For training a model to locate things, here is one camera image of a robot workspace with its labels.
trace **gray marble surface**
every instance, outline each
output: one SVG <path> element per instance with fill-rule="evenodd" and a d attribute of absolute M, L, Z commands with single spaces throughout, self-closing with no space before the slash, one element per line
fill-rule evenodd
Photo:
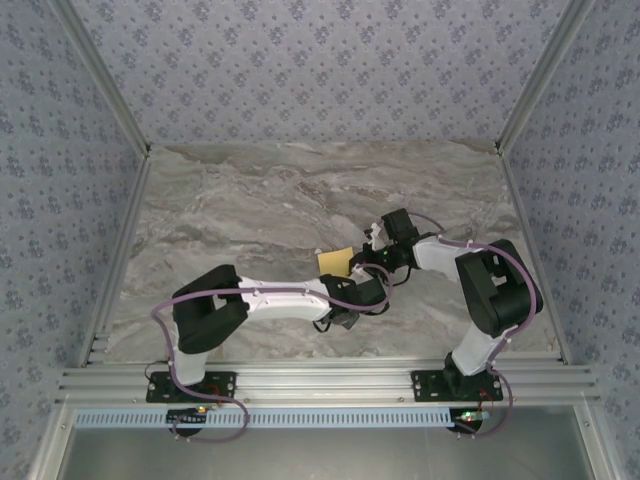
<path fill-rule="evenodd" d="M 318 275 L 318 249 L 359 247 L 364 228 L 403 206 L 438 219 L 452 238 L 508 238 L 532 270 L 498 158 L 477 146 L 181 146 L 153 149 L 150 162 L 109 362 L 165 359 L 150 309 L 215 266 L 232 263 L 240 275 L 258 280 L 306 280 Z M 416 224 L 421 231 L 430 227 L 420 219 Z M 165 318 L 172 323 L 170 311 Z M 470 323 L 458 283 L 417 271 L 394 291 L 386 314 L 361 317 L 351 331 L 334 326 L 319 334 L 291 320 L 252 323 L 212 358 L 440 357 Z M 556 348 L 546 310 L 510 348 Z"/>

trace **enclosure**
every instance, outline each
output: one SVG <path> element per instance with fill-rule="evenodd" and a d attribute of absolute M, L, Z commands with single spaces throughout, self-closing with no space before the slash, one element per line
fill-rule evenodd
<path fill-rule="evenodd" d="M 640 478 L 638 11 L 3 5 L 2 476 Z M 151 309 L 224 264 L 256 280 L 316 278 L 320 254 L 357 253 L 401 208 L 436 221 L 413 216 L 420 233 L 511 241 L 541 291 L 543 310 L 496 359 L 513 395 L 491 400 L 483 428 L 513 405 L 504 430 L 455 442 L 442 427 L 478 404 L 419 401 L 414 372 L 441 369 L 472 320 L 456 275 L 405 267 L 389 310 L 350 329 L 241 325 L 207 371 L 233 372 L 246 437 L 207 462 L 196 459 L 209 447 L 173 443 L 172 405 L 147 403 L 145 377 L 169 360 Z M 210 412 L 198 437 L 239 427 L 236 411 Z M 169 463 L 149 469 L 138 451 Z"/>

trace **floral wallpaper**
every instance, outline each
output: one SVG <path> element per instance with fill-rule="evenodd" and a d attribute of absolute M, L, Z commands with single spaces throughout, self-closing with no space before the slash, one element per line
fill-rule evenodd
<path fill-rule="evenodd" d="M 599 0 L 509 154 L 565 335 L 640 479 L 640 4 Z"/>
<path fill-rule="evenodd" d="M 45 0 L 0 2 L 0 478 L 78 359 L 138 160 Z"/>
<path fill-rule="evenodd" d="M 498 136 L 567 0 L 73 0 L 151 143 Z"/>

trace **wall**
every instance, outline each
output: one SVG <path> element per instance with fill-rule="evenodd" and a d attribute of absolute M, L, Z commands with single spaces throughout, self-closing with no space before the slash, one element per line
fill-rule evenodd
<path fill-rule="evenodd" d="M 497 137 L 566 0 L 73 0 L 151 143 Z"/>
<path fill-rule="evenodd" d="M 0 3 L 0 478 L 77 361 L 137 158 L 44 0 Z"/>
<path fill-rule="evenodd" d="M 640 478 L 640 5 L 596 2 L 509 157 L 565 335 Z"/>

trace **yellow paper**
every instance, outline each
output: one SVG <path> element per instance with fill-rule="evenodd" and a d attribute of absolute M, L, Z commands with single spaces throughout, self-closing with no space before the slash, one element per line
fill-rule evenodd
<path fill-rule="evenodd" d="M 348 277 L 351 257 L 353 257 L 353 247 L 343 248 L 335 252 L 320 253 L 318 255 L 320 274 L 329 273 L 338 277 Z"/>

